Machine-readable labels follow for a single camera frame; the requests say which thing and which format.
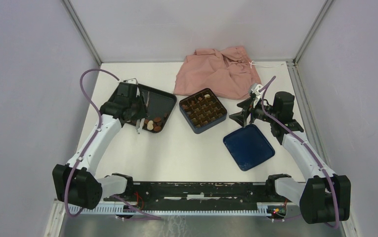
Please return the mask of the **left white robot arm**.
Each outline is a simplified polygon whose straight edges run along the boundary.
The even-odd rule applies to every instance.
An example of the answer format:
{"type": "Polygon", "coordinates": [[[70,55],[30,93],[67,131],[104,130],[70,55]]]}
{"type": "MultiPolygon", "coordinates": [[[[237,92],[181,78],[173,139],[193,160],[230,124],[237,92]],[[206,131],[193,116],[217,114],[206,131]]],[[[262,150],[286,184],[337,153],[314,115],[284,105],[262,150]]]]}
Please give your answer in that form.
{"type": "Polygon", "coordinates": [[[52,177],[56,196],[65,205],[94,209],[100,201],[117,195],[122,201],[134,196],[132,179],[121,174],[111,174],[96,179],[97,167],[113,138],[127,122],[135,122],[140,133],[148,116],[146,99],[136,79],[120,82],[110,101],[97,109],[98,122],[82,147],[65,165],[57,164],[52,177]]]}

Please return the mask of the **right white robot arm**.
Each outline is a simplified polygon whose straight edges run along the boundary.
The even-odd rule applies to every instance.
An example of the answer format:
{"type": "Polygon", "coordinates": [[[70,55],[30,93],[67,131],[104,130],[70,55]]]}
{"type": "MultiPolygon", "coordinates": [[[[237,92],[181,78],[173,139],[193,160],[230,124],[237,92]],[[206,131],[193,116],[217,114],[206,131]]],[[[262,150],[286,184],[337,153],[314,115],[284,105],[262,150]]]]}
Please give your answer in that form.
{"type": "Polygon", "coordinates": [[[301,125],[293,118],[295,96],[279,91],[273,104],[251,93],[237,104],[242,110],[230,115],[230,119],[242,127],[256,119],[268,122],[272,135],[291,154],[306,179],[305,184],[287,174],[271,175],[265,187],[270,201],[285,197],[296,204],[302,218],[308,224],[326,223],[336,228],[350,217],[351,182],[346,175],[337,175],[314,151],[307,141],[301,125]]]}

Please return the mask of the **blue chocolate box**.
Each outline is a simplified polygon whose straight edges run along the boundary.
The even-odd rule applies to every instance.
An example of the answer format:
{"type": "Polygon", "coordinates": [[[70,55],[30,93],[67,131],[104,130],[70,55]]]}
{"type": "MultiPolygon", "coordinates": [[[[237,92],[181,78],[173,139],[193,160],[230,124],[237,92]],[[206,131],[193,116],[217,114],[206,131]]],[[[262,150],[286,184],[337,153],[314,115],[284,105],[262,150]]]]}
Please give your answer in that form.
{"type": "Polygon", "coordinates": [[[179,109],[194,133],[200,134],[227,118],[227,110],[209,88],[179,102],[179,109]]]}

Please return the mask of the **silver metal tongs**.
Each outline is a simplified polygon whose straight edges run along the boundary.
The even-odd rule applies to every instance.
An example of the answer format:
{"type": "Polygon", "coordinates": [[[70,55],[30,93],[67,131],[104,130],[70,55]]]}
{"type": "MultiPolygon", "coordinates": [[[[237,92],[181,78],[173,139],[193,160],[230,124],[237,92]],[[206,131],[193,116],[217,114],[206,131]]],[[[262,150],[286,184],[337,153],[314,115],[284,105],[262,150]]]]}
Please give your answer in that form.
{"type": "MultiPolygon", "coordinates": [[[[146,97],[147,97],[147,99],[146,99],[146,101],[145,101],[145,107],[146,107],[146,109],[148,109],[148,107],[149,107],[149,101],[150,101],[150,92],[148,92],[148,93],[146,94],[146,97]]],[[[139,119],[139,120],[137,121],[137,123],[136,123],[136,125],[137,125],[137,127],[136,127],[136,132],[137,132],[137,134],[140,134],[140,132],[141,132],[143,126],[144,126],[145,119],[146,119],[146,118],[141,118],[141,119],[139,119]]]]}

